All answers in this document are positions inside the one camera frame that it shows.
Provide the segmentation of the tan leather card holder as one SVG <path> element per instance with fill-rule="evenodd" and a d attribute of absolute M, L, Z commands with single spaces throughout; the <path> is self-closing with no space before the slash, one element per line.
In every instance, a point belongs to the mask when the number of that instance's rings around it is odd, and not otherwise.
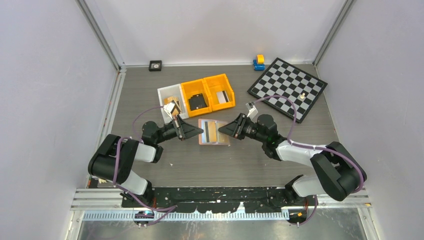
<path fill-rule="evenodd" d="M 214 119 L 199 119 L 198 127 L 203 130 L 198 136 L 199 145 L 230 145 L 230 137 L 219 132 L 219 128 L 228 124 L 227 121 Z"/>

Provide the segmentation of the gold striped card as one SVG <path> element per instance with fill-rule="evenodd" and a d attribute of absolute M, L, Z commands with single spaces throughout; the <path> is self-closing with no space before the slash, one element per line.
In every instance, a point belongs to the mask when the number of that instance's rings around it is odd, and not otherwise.
<path fill-rule="evenodd" d="M 203 120 L 202 121 L 203 134 L 201 142 L 203 144 L 217 143 L 217 123 L 215 121 Z"/>

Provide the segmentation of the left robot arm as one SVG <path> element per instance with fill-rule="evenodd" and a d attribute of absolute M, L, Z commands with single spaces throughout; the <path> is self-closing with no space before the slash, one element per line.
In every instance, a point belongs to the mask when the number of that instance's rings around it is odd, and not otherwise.
<path fill-rule="evenodd" d="M 135 173 L 134 162 L 157 163 L 164 150 L 160 143 L 173 138 L 184 141 L 203 132 L 176 116 L 162 127 L 154 121 L 144 123 L 141 140 L 108 134 L 90 159 L 87 171 L 91 176 L 133 193 L 136 203 L 148 207 L 154 199 L 152 183 Z"/>

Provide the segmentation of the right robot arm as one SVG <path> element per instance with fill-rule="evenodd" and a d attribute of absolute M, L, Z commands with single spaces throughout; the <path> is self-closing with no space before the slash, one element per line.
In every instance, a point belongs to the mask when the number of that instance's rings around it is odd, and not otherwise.
<path fill-rule="evenodd" d="M 314 170 L 313 176 L 299 175 L 285 185 L 285 198 L 291 205 L 299 205 L 305 197 L 321 194 L 341 202 L 360 191 L 367 180 L 366 172 L 340 142 L 311 145 L 289 140 L 279 134 L 269 114 L 261 114 L 253 122 L 241 113 L 218 131 L 238 140 L 248 137 L 260 142 L 270 159 L 290 161 Z"/>

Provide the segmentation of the black card in bin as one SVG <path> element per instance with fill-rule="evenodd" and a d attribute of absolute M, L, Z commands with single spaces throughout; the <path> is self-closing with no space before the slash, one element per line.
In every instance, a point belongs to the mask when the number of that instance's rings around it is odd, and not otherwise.
<path fill-rule="evenodd" d="M 199 110 L 199 109 L 203 109 L 207 107 L 207 103 L 202 93 L 192 95 L 188 99 L 188 103 L 189 103 L 189 108 L 191 111 L 195 111 L 195 110 Z"/>

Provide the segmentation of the gold card in white bin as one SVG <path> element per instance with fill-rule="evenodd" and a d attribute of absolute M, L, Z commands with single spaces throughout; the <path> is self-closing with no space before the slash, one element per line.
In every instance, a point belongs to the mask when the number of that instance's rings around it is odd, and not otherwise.
<path fill-rule="evenodd" d="M 174 101 L 176 103 L 176 105 L 180 108 L 180 99 L 177 96 L 169 96 L 163 99 L 163 105 L 167 105 L 169 103 L 171 103 L 172 101 Z"/>

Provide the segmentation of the white striped card in bin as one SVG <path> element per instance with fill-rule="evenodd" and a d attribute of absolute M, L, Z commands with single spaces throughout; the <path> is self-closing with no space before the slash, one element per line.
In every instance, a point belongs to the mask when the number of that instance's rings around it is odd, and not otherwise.
<path fill-rule="evenodd" d="M 225 90 L 216 92 L 217 100 L 219 104 L 228 103 L 230 101 L 227 92 Z"/>

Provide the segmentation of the white plastic bin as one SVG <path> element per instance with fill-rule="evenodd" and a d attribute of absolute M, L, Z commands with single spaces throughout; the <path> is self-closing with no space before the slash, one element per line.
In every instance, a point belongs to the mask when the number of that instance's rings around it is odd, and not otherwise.
<path fill-rule="evenodd" d="M 180 113 L 179 116 L 182 119 L 188 119 L 188 109 L 185 102 L 183 90 L 181 84 L 174 84 L 166 87 L 157 89 L 159 104 L 161 106 L 167 105 L 171 101 L 175 101 L 178 104 Z"/>

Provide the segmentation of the left orange plastic bin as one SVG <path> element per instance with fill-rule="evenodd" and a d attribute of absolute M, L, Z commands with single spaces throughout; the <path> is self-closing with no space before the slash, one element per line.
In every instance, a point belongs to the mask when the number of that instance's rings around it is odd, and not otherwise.
<path fill-rule="evenodd" d="M 211 94 L 203 78 L 183 82 L 181 88 L 190 118 L 213 111 Z"/>

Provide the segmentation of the orange plastic bin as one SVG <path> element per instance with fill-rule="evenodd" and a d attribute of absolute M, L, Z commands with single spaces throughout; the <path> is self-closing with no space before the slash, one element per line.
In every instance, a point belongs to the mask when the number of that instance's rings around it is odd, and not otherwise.
<path fill-rule="evenodd" d="M 211 94 L 203 78 L 183 82 L 181 88 L 190 118 L 213 111 Z"/>
<path fill-rule="evenodd" d="M 230 85 L 229 79 L 225 73 L 208 76 L 204 78 L 207 89 L 210 92 L 212 111 L 220 111 L 236 106 L 235 93 Z M 219 104 L 216 92 L 226 91 L 229 102 Z"/>

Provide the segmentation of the right orange plastic bin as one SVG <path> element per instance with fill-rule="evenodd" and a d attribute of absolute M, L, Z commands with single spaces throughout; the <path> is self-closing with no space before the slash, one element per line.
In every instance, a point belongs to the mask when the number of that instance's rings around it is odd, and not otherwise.
<path fill-rule="evenodd" d="M 210 92 L 212 111 L 220 111 L 236 106 L 235 93 L 230 85 L 229 79 L 225 73 L 208 76 L 204 78 L 207 89 Z M 219 104 L 216 92 L 226 91 L 229 102 Z"/>

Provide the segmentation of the blue and yellow toy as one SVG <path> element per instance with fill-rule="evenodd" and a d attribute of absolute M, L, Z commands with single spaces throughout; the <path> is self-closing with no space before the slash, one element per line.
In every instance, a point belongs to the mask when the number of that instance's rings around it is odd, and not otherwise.
<path fill-rule="evenodd" d="M 264 71 L 265 70 L 265 58 L 263 54 L 257 54 L 256 58 L 252 61 L 253 69 L 255 71 Z"/>

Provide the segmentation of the black and white chessboard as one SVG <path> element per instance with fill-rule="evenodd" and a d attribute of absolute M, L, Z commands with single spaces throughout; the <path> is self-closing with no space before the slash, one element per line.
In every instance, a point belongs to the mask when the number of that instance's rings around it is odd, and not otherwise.
<path fill-rule="evenodd" d="M 248 88 L 247 93 L 257 99 L 284 96 L 265 99 L 264 102 L 291 119 L 296 117 L 296 122 L 300 124 L 327 85 L 327 82 L 277 57 Z M 305 93 L 304 99 L 300 99 L 302 93 Z"/>

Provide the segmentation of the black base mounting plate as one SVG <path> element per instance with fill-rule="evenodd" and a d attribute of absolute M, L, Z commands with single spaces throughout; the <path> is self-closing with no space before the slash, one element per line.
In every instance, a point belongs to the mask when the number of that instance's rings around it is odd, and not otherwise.
<path fill-rule="evenodd" d="M 124 192 L 122 207 L 137 208 L 147 205 L 161 213 L 277 213 L 283 207 L 299 207 L 305 211 L 314 207 L 312 196 L 296 196 L 284 187 L 155 187 L 149 195 Z"/>

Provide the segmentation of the small black square device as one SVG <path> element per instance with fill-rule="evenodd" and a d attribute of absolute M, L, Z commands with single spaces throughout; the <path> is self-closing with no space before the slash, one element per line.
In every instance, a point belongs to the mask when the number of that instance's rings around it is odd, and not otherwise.
<path fill-rule="evenodd" d="M 148 70 L 150 72 L 160 72 L 162 70 L 163 62 L 161 60 L 151 60 L 149 62 Z"/>

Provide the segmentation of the cream chess piece near rail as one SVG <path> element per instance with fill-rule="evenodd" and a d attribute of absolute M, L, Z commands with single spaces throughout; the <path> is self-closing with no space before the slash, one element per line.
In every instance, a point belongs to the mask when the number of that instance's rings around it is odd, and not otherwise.
<path fill-rule="evenodd" d="M 108 181 L 107 180 L 105 180 L 105 179 L 98 179 L 98 183 L 99 184 L 103 184 L 103 183 L 107 183 Z"/>

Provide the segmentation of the aluminium front rail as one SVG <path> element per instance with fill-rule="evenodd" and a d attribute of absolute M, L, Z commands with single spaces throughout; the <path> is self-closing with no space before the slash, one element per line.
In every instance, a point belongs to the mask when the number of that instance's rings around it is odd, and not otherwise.
<path fill-rule="evenodd" d="M 136 209 L 177 206 L 182 213 L 275 212 L 277 208 L 313 208 L 312 196 L 294 196 L 284 187 L 150 187 L 144 194 L 118 188 L 81 188 L 71 203 L 72 210 Z"/>

